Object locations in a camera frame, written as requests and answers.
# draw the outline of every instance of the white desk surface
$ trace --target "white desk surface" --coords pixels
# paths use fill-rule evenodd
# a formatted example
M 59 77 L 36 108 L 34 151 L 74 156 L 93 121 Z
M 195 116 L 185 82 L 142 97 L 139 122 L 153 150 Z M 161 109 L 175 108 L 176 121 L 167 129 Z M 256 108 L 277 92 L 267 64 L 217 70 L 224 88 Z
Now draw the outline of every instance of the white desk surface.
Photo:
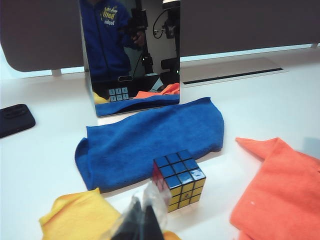
M 225 123 L 223 150 L 198 160 L 207 176 L 200 201 L 168 215 L 167 229 L 183 240 L 237 239 L 229 217 L 261 163 L 235 137 L 281 137 L 320 158 L 319 47 L 263 56 L 286 72 L 181 88 L 180 103 L 209 96 Z M 36 125 L 0 141 L 1 239 L 39 240 L 38 220 L 54 200 L 86 191 L 74 161 L 85 126 L 117 122 L 133 113 L 97 119 L 83 73 L 2 79 L 1 108 L 19 103 L 29 106 Z M 146 182 L 103 196 L 122 212 Z

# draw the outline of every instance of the black cable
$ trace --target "black cable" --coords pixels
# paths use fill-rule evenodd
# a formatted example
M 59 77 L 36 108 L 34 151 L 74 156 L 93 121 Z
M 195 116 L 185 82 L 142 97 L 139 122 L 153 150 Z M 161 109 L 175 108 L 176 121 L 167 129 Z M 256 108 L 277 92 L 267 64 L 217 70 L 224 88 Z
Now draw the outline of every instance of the black cable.
M 139 60 L 140 60 L 141 56 L 142 56 L 142 52 L 140 53 L 140 56 L 139 56 L 138 60 L 136 61 L 136 65 L 135 65 L 135 68 L 134 68 L 134 71 L 133 71 L 132 78 L 135 78 L 136 70 L 137 70 L 137 67 L 138 67 Z
M 159 20 L 159 18 L 162 16 L 162 14 L 164 14 L 166 11 L 168 11 L 168 9 L 164 10 L 162 13 L 160 13 L 160 15 L 156 18 L 156 20 L 154 21 L 153 27 L 152 27 L 152 34 L 156 39 L 160 39 L 162 37 L 162 34 L 164 33 L 163 31 L 161 32 L 161 35 L 159 37 L 156 36 L 155 34 L 155 26 L 157 21 Z

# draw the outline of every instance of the black phone case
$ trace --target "black phone case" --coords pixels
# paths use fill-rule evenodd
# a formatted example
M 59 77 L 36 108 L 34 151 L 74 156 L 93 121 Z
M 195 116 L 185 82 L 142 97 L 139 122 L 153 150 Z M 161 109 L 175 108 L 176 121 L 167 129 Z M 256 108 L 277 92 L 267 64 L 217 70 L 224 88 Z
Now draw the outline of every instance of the black phone case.
M 0 138 L 32 128 L 36 121 L 25 104 L 17 104 L 0 110 Z

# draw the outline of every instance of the reflected person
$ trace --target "reflected person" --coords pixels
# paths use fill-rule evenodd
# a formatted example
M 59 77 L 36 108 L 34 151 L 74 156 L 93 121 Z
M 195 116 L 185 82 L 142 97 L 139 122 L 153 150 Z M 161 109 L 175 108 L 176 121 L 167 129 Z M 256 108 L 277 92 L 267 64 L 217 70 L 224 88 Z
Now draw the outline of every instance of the reflected person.
M 120 28 L 131 18 L 116 0 L 79 0 L 82 27 L 93 90 L 128 76 L 131 64 L 124 47 L 137 50 L 145 44 L 145 34 L 132 37 Z

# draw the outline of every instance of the mirror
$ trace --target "mirror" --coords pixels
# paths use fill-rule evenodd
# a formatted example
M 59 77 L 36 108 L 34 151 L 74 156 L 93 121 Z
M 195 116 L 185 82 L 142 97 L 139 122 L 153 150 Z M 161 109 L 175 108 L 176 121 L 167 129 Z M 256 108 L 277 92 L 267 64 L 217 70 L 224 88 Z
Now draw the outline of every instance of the mirror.
M 79 0 L 98 117 L 178 104 L 179 0 Z

